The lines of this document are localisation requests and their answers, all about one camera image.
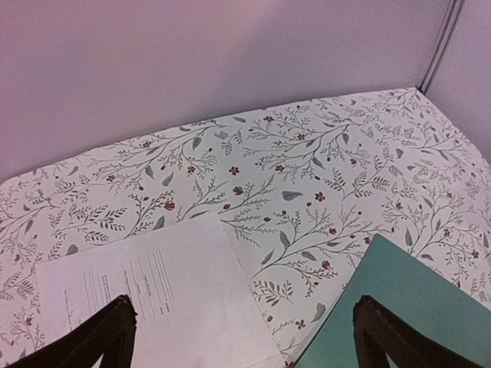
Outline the teal plastic folder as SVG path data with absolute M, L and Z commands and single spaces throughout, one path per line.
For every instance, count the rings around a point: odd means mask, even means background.
M 369 295 L 424 336 L 490 365 L 490 311 L 457 286 L 376 235 L 297 367 L 356 367 L 353 309 Z

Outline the white printed paper sheet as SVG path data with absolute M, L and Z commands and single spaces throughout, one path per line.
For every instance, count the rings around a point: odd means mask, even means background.
M 137 312 L 135 367 L 280 367 L 215 213 L 38 264 L 48 342 L 121 294 Z

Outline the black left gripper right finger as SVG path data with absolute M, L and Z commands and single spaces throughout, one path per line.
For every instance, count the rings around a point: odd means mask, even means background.
M 353 309 L 359 367 L 490 366 L 490 310 L 468 295 L 430 297 L 402 312 L 361 296 Z

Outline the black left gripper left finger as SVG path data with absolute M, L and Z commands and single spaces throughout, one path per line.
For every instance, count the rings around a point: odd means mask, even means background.
M 27 355 L 12 367 L 130 367 L 137 312 L 126 294 L 113 299 L 67 335 Z

